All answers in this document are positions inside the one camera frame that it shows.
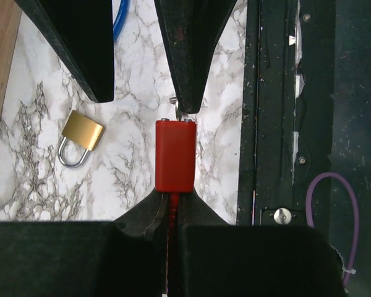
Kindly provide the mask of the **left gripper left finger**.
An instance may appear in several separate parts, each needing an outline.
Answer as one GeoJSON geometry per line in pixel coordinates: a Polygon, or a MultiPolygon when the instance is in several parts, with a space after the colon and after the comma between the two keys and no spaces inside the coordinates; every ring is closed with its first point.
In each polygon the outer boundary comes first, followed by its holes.
{"type": "Polygon", "coordinates": [[[169,199],[114,221],[0,222],[0,296],[160,296],[169,199]]]}

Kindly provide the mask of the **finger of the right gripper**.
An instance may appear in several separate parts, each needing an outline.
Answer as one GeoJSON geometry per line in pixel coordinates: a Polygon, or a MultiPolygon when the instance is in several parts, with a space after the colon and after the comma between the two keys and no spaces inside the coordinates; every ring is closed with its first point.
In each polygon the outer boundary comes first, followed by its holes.
{"type": "Polygon", "coordinates": [[[213,53],[236,1],[154,2],[179,109],[197,114],[213,53]]]}
{"type": "Polygon", "coordinates": [[[105,0],[16,0],[87,97],[114,99],[113,8],[105,0]]]}

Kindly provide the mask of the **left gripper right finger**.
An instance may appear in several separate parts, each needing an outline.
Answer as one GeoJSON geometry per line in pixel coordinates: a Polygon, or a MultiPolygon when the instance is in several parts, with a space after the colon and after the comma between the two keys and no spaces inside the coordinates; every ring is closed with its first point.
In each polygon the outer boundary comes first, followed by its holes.
{"type": "Polygon", "coordinates": [[[179,200],[182,296],[344,296],[332,247],[306,226],[234,226],[195,193],[179,200]]]}

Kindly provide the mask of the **blue cable lock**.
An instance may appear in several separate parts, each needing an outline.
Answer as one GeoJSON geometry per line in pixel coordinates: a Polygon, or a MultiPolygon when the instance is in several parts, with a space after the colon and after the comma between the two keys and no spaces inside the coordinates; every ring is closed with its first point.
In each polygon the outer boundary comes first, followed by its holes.
{"type": "Polygon", "coordinates": [[[117,42],[129,11],[130,0],[121,0],[113,23],[113,41],[117,42]]]}

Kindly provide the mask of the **brass padlock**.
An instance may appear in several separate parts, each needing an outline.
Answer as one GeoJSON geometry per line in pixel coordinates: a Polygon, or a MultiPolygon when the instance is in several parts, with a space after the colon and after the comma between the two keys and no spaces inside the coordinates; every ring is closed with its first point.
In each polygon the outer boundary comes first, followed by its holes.
{"type": "Polygon", "coordinates": [[[58,159],[60,164],[66,168],[77,168],[83,165],[90,152],[96,149],[104,130],[105,127],[101,124],[76,110],[72,110],[62,130],[62,140],[58,147],[58,159]],[[68,140],[84,148],[80,160],[75,163],[69,163],[64,158],[63,150],[68,140]]]}

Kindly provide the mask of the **red cable padlock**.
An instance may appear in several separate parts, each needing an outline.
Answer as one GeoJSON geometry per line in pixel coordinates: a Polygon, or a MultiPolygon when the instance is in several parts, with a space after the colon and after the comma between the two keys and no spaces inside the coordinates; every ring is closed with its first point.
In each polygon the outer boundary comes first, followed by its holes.
{"type": "Polygon", "coordinates": [[[178,214],[181,194],[194,189],[197,126],[193,121],[156,122],[155,189],[169,195],[167,295],[180,296],[178,214]]]}

